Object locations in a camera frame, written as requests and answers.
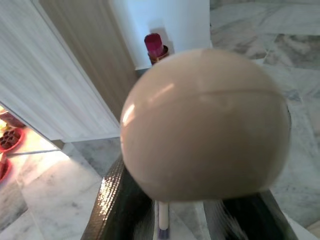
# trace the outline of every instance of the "white stick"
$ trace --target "white stick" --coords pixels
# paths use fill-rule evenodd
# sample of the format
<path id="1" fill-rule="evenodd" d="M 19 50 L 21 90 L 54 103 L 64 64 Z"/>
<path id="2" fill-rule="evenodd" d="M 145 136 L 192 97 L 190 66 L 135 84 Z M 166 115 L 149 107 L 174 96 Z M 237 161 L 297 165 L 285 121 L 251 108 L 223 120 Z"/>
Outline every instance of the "white stick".
<path id="1" fill-rule="evenodd" d="M 167 230 L 169 228 L 169 204 L 159 201 L 159 228 Z"/>

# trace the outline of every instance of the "red tray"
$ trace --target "red tray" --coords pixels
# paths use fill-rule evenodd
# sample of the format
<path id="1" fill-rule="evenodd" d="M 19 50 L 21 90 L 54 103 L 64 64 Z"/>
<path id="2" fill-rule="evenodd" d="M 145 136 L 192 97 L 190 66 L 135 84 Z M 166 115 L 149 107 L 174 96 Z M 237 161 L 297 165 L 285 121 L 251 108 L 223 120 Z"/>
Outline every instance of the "red tray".
<path id="1" fill-rule="evenodd" d="M 1 183 L 4 179 L 6 179 L 6 177 L 9 175 L 11 169 L 12 169 L 12 163 L 7 159 L 7 160 L 6 160 L 5 167 L 4 167 L 5 173 L 4 173 L 3 177 L 0 178 L 0 183 Z"/>
<path id="2" fill-rule="evenodd" d="M 16 147 L 20 145 L 20 143 L 23 141 L 23 139 L 25 139 L 25 131 L 22 128 L 15 128 L 14 130 L 17 130 L 20 134 L 20 138 L 19 140 L 16 142 L 15 145 L 13 145 L 12 147 L 8 148 L 8 149 L 4 149 L 2 146 L 0 146 L 0 153 L 9 153 L 12 152 L 13 150 L 16 150 Z"/>

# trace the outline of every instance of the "beige ball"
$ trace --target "beige ball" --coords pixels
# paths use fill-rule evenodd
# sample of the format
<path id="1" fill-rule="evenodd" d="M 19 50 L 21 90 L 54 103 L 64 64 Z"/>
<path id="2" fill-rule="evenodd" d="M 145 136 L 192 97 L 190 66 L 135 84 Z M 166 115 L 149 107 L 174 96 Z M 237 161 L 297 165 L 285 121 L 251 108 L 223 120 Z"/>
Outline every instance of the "beige ball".
<path id="1" fill-rule="evenodd" d="M 124 164 L 159 201 L 240 197 L 269 188 L 288 149 L 285 99 L 234 53 L 168 57 L 131 90 L 121 115 Z"/>

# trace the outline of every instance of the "white wall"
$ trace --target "white wall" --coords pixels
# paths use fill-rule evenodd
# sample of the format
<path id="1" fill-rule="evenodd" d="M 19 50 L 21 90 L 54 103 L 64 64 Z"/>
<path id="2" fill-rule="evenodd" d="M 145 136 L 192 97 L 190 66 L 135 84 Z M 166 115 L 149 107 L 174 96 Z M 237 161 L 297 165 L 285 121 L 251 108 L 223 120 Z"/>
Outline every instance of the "white wall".
<path id="1" fill-rule="evenodd" d="M 170 52 L 210 48 L 210 0 L 110 0 L 136 69 L 149 67 L 144 38 L 159 33 Z"/>

